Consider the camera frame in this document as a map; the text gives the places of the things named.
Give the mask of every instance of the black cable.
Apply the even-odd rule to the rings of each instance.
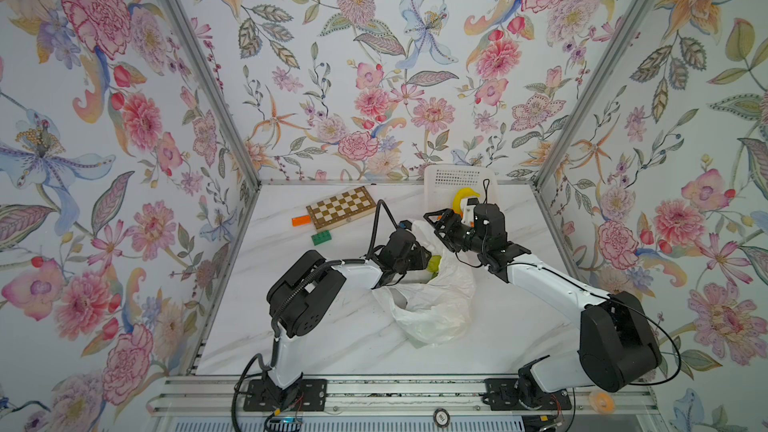
[[[587,290],[586,288],[584,288],[584,287],[582,287],[581,285],[579,285],[578,283],[571,281],[570,279],[566,278],[564,275],[562,275],[562,274],[559,274],[559,273],[557,273],[557,272],[555,272],[555,271],[551,270],[550,268],[546,268],[546,267],[539,267],[539,266],[538,266],[538,265],[536,265],[536,264],[529,264],[529,263],[527,263],[527,262],[513,262],[513,263],[511,263],[510,265],[530,265],[530,266],[532,266],[532,267],[536,267],[536,268],[542,268],[543,270],[545,270],[545,271],[547,271],[547,272],[551,272],[552,274],[555,274],[555,275],[557,275],[558,277],[562,278],[563,280],[565,280],[566,282],[570,283],[571,285],[573,285],[573,286],[575,286],[575,287],[577,287],[577,288],[580,288],[580,289],[581,289],[582,291],[584,291],[584,292],[587,292],[587,293],[589,293],[589,294],[590,294],[590,295],[592,295],[593,297],[597,297],[597,298],[601,298],[601,299],[603,299],[603,300],[605,300],[605,301],[610,301],[610,302],[613,302],[613,303],[615,303],[615,304],[618,304],[618,305],[620,305],[620,306],[622,306],[622,307],[626,307],[626,308],[628,308],[629,310],[631,310],[632,312],[635,312],[636,314],[642,315],[643,317],[645,317],[645,320],[647,320],[648,322],[651,322],[653,325],[655,325],[656,327],[658,327],[658,328],[659,328],[659,330],[660,330],[660,331],[662,331],[662,332],[664,333],[664,335],[666,335],[666,336],[667,336],[667,340],[669,340],[669,342],[671,342],[671,343],[672,343],[672,347],[674,348],[674,352],[675,352],[675,355],[677,355],[677,370],[674,372],[674,374],[672,374],[672,376],[671,376],[671,377],[668,377],[668,378],[666,378],[666,379],[664,379],[664,380],[660,380],[660,381],[658,381],[658,382],[629,382],[629,383],[628,383],[628,385],[642,385],[642,386],[649,386],[649,385],[662,385],[662,384],[666,384],[667,382],[670,382],[670,381],[672,381],[672,379],[676,378],[676,377],[677,377],[677,375],[680,373],[680,371],[683,369],[683,356],[680,354],[680,350],[677,348],[677,344],[674,342],[674,340],[672,339],[672,337],[671,337],[671,336],[670,336],[670,335],[667,333],[667,331],[665,331],[665,330],[664,330],[664,328],[662,328],[662,327],[661,327],[661,324],[659,324],[658,322],[656,322],[656,321],[655,321],[655,320],[653,320],[652,318],[648,317],[648,316],[647,316],[646,314],[644,314],[643,312],[640,312],[640,311],[639,311],[639,310],[637,310],[636,308],[634,308],[634,307],[631,307],[631,306],[629,306],[629,305],[626,305],[626,304],[624,304],[624,303],[622,303],[622,302],[619,302],[619,301],[617,301],[617,300],[615,300],[615,299],[612,299],[612,298],[610,298],[610,297],[603,297],[602,295],[597,295],[597,294],[595,294],[595,293],[592,293],[592,292],[590,292],[589,290]]]
[[[381,212],[381,206],[384,206],[384,210],[386,211],[386,214],[389,216],[389,220],[392,221],[392,225],[395,226],[395,229],[397,229],[397,222],[395,222],[395,218],[392,216],[392,213],[389,211],[389,207],[386,206],[386,202],[380,199],[376,203],[376,214],[373,216],[373,231],[371,232],[371,243],[368,246],[368,253],[366,254],[366,259],[369,259],[369,260],[371,257],[373,257],[373,246],[376,244],[376,233],[379,231],[379,213]]]

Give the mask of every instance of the orange lily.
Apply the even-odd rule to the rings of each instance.
[[[250,134],[250,137],[248,138],[253,139],[256,132],[259,130],[259,127],[264,127],[266,130],[274,126],[274,130],[272,131],[272,137],[275,135],[275,130],[277,131],[277,140],[275,140],[275,143],[272,145],[272,148],[274,149],[277,143],[280,141],[280,124],[283,124],[284,126],[293,127],[294,129],[298,130],[308,130],[304,127],[296,126],[290,122],[288,122],[286,119],[288,117],[294,116],[295,113],[292,114],[285,114],[284,116],[278,116],[277,115],[277,105],[275,104],[275,98],[272,97],[272,92],[267,89],[266,90],[270,94],[270,101],[272,102],[272,117],[270,117],[267,120],[263,120],[262,122],[259,122],[254,127],[254,133]]]
[[[586,155],[582,156],[580,158],[575,159],[576,162],[578,162],[580,160],[583,160],[583,162],[580,163],[577,166],[571,167],[571,169],[586,166],[587,164],[589,164],[589,161],[592,159],[592,157],[594,157],[595,163],[598,164],[598,174],[600,175],[600,180],[603,182],[603,184],[605,184],[605,179],[603,178],[603,170],[602,170],[602,168],[600,168],[600,156],[607,157],[608,160],[612,160],[612,159],[610,158],[609,154],[603,152],[603,149],[601,149],[600,146],[602,146],[603,143],[606,140],[608,140],[608,138],[610,137],[610,134],[616,128],[616,124],[618,124],[618,123],[619,123],[619,120],[618,120],[618,117],[617,117],[616,118],[616,122],[614,122],[614,126],[611,127],[610,130],[608,131],[608,133],[605,134],[605,137],[600,139],[600,141],[598,143],[596,143],[596,144],[593,144],[589,140],[584,140],[584,139],[581,139],[578,142],[576,142],[575,144],[573,144],[571,147],[576,147],[579,144],[581,144],[581,151],[582,152],[586,152]]]

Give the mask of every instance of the green lego brick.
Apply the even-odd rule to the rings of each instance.
[[[319,245],[323,242],[328,242],[331,240],[331,233],[327,230],[322,231],[320,234],[315,234],[312,236],[312,244]]]

